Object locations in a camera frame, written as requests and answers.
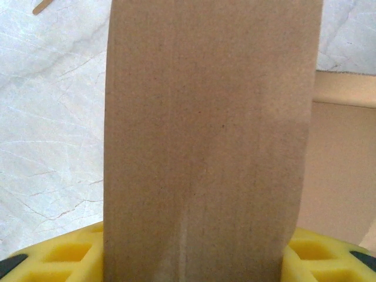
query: yellow foam holder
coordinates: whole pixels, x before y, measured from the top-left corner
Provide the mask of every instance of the yellow foam holder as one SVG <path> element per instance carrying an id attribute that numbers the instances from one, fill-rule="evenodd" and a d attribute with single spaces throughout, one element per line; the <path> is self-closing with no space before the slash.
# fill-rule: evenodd
<path id="1" fill-rule="evenodd" d="M 364 248 L 297 228 L 284 250 L 281 282 L 375 282 L 376 272 L 351 252 L 372 258 Z M 101 282 L 103 223 L 27 247 L 10 257 L 20 254 L 27 258 L 0 282 Z"/>

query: corrugated cardboard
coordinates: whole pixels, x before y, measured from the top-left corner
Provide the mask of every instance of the corrugated cardboard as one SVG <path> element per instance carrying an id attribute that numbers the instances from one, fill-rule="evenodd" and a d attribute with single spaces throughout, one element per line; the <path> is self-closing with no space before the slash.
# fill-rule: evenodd
<path id="1" fill-rule="evenodd" d="M 105 281 L 279 280 L 320 13 L 320 1 L 113 1 Z"/>

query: marble countertop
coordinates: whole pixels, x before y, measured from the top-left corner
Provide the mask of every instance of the marble countertop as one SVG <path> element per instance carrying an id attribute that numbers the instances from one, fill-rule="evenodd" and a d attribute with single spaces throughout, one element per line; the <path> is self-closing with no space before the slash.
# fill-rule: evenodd
<path id="1" fill-rule="evenodd" d="M 0 3 L 1 258 L 103 217 L 110 0 L 38 3 Z M 326 0 L 317 67 L 376 74 L 375 11 Z"/>

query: square hole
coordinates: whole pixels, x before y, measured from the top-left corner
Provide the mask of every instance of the square hole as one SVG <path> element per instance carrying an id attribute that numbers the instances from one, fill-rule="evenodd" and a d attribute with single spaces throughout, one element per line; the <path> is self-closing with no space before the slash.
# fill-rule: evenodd
<path id="1" fill-rule="evenodd" d="M 335 256 L 329 249 L 316 241 L 291 241 L 288 244 L 302 260 L 330 260 Z"/>
<path id="2" fill-rule="evenodd" d="M 318 282 L 364 282 L 357 273 L 347 269 L 318 271 L 312 274 Z"/>
<path id="3" fill-rule="evenodd" d="M 70 272 L 38 272 L 25 276 L 21 282 L 65 282 L 70 276 Z"/>
<path id="4" fill-rule="evenodd" d="M 46 263 L 61 261 L 81 261 L 91 248 L 91 244 L 66 243 L 56 246 L 44 260 Z"/>

